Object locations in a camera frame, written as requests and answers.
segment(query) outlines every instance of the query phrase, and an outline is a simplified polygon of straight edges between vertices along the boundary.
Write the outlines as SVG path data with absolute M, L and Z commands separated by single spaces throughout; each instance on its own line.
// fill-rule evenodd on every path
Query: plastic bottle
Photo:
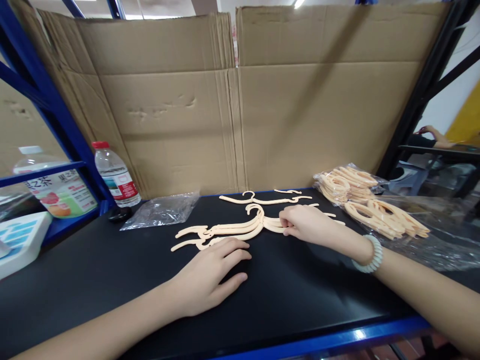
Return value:
M 26 156 L 16 163 L 14 174 L 68 164 L 56 156 L 44 153 L 40 146 L 18 149 Z M 97 201 L 75 169 L 29 180 L 25 185 L 48 212 L 59 219 L 76 218 L 97 207 Z
M 96 149 L 96 169 L 108 186 L 116 204 L 124 208 L 132 207 L 142 201 L 127 166 L 110 149 L 109 143 L 107 141 L 94 141 L 91 145 Z

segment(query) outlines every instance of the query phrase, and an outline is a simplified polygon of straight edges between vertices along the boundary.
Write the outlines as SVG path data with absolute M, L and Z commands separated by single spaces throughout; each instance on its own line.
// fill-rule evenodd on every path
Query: clear plastic bag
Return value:
M 404 233 L 392 239 L 389 237 L 391 233 L 385 231 L 385 223 L 377 226 L 377 222 L 368 224 L 356 219 L 385 248 L 436 271 L 480 268 L 478 231 L 469 231 L 462 224 L 469 208 L 467 203 L 459 199 L 426 196 L 378 196 L 377 199 L 406 212 L 415 222 L 428 229 L 428 232 L 422 233 L 425 237 Z M 347 204 L 359 208 L 359 212 L 366 212 L 364 205 Z M 392 214 L 386 213 L 380 219 L 385 221 L 390 216 Z
M 199 197 L 200 192 L 196 191 L 147 201 L 125 222 L 120 231 L 184 223 Z
M 335 206 L 347 201 L 366 203 L 375 198 L 381 185 L 388 184 L 387 180 L 360 169 L 354 163 L 315 174 L 313 178 L 316 180 L 313 187 Z

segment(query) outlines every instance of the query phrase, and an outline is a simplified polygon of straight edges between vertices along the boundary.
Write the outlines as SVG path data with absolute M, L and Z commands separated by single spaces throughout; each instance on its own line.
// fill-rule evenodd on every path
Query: person's arm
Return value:
M 335 223 L 315 207 L 288 206 L 279 217 L 285 236 L 333 249 L 362 265 L 373 258 L 373 246 L 368 239 Z M 461 352 L 480 358 L 480 294 L 386 248 L 373 275 Z
M 249 244 L 225 239 L 200 251 L 175 277 L 116 309 L 14 357 L 20 359 L 116 359 L 141 339 L 183 317 L 219 305 L 247 279 L 244 272 L 219 285 Z
M 450 149 L 455 144 L 450 142 L 440 131 L 434 128 L 432 125 L 423 126 L 419 131 L 418 134 L 426 134 L 430 133 L 433 138 L 435 139 L 436 143 L 433 145 L 436 149 Z

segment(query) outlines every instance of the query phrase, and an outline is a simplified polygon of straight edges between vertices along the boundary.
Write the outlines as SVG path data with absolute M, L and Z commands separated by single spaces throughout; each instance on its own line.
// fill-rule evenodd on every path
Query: blue metal shelf frame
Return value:
M 310 355 L 312 359 L 328 358 L 375 347 L 403 337 L 417 337 L 427 333 L 432 326 L 420 316 L 357 327 L 351 330 L 312 337 L 305 340 L 265 347 L 238 354 L 215 357 L 216 360 L 273 360 Z
M 82 12 L 73 0 L 63 0 L 63 2 L 73 16 L 83 18 Z M 115 201 L 95 167 L 94 155 L 89 145 L 17 20 L 8 0 L 0 0 L 0 52 L 8 64 L 7 66 L 0 62 L 0 79 L 32 101 L 70 160 L 70 163 L 65 165 L 0 178 L 0 187 L 77 169 L 97 200 L 99 209 L 105 212 L 114 206 Z M 82 221 L 89 220 L 92 216 L 92 213 L 89 213 L 88 216 L 68 219 L 68 221 L 55 219 L 52 227 L 64 231 Z M 46 240 L 52 241 L 52 237 L 59 234 L 55 229 L 49 231 L 50 237 Z

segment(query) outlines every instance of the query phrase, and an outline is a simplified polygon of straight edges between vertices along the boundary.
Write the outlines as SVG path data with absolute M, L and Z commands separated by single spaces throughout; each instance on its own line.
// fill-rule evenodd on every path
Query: cardboard sheet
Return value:
M 142 197 L 299 188 L 374 171 L 449 4 L 246 7 L 165 20 L 73 19 L 14 0 L 88 141 Z
M 374 172 L 447 10 L 238 9 L 246 186 L 307 187 L 312 174 L 350 162 Z

